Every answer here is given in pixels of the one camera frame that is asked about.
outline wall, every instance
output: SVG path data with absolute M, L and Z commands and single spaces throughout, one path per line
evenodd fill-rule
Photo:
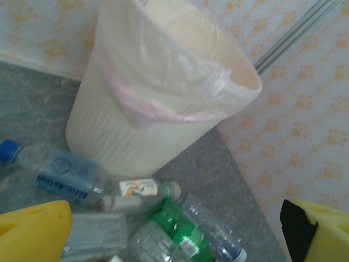
M 349 1 L 262 75 L 219 129 L 278 239 L 285 198 L 349 211 Z
M 209 9 L 256 62 L 317 0 L 189 0 Z M 97 0 L 0 0 L 0 59 L 80 77 L 93 47 Z

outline white trash can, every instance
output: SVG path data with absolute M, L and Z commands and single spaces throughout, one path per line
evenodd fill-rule
M 111 174 L 148 177 L 261 89 L 241 50 L 186 0 L 101 0 L 67 143 Z

